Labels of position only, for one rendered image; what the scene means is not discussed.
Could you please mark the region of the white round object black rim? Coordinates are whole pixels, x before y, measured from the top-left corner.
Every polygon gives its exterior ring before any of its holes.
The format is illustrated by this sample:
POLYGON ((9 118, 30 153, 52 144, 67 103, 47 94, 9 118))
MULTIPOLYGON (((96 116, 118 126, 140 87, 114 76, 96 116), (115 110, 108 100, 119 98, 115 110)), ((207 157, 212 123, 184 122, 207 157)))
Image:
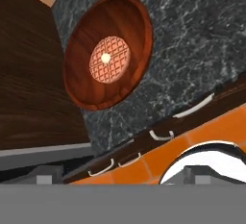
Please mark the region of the white round object black rim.
POLYGON ((211 140, 191 146, 182 152, 163 171, 159 180, 160 185, 167 181, 185 166, 209 166, 217 173, 239 181, 239 185, 246 186, 246 153, 232 142, 211 140))

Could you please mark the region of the round pink waffle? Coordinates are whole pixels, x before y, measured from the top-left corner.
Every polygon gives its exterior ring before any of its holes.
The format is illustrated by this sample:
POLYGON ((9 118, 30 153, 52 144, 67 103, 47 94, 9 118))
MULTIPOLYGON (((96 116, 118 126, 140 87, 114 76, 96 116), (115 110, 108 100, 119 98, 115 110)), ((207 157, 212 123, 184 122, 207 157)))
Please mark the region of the round pink waffle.
POLYGON ((124 39, 105 37, 92 51, 89 59, 90 74, 99 83, 114 83, 125 73, 130 57, 130 48, 124 39))

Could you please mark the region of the grey flat panel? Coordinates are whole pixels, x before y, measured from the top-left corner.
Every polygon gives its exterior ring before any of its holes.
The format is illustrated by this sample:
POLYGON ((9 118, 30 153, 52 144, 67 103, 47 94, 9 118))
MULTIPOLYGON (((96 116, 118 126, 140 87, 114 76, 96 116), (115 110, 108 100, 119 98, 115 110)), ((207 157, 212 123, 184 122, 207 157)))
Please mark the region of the grey flat panel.
POLYGON ((91 155, 93 155, 93 150, 90 143, 0 150, 0 170, 65 161, 91 155))

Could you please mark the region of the brown wooden bowl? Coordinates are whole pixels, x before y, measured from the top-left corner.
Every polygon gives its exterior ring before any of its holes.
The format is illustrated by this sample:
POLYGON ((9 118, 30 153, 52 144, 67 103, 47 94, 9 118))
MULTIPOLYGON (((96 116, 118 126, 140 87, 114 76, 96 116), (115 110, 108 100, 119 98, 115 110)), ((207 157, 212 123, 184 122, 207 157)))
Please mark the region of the brown wooden bowl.
POLYGON ((140 0, 99 0, 80 18, 69 37, 63 62, 67 94, 80 108, 100 111, 123 101, 141 81, 152 55, 153 27, 140 0), (89 60, 106 37, 120 37, 130 48, 130 62, 114 83, 96 81, 89 60))

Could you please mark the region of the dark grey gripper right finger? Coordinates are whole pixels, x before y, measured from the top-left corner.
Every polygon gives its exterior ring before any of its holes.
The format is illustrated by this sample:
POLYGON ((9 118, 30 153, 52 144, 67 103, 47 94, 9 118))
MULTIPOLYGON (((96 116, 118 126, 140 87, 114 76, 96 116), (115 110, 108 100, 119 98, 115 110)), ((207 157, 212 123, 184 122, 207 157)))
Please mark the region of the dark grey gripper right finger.
POLYGON ((184 185, 238 185, 239 181, 217 173, 209 166, 185 166, 167 181, 168 184, 184 185))

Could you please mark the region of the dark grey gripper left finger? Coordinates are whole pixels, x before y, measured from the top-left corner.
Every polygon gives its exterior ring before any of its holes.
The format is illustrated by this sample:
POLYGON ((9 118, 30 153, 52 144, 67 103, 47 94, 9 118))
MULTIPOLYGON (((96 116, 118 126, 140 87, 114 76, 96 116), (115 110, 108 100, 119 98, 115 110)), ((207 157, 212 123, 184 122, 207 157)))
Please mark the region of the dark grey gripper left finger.
POLYGON ((62 182, 63 167, 61 165, 41 165, 25 176, 8 180, 8 185, 56 185, 62 182))

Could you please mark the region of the dark wood tall cabinet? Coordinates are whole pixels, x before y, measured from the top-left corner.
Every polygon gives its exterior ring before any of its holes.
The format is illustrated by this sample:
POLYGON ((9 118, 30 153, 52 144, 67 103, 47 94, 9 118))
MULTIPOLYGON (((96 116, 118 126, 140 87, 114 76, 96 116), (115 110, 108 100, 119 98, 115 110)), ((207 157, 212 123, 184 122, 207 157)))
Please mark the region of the dark wood tall cabinet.
POLYGON ((62 64, 51 9, 38 0, 0 0, 0 150, 89 142, 62 64))

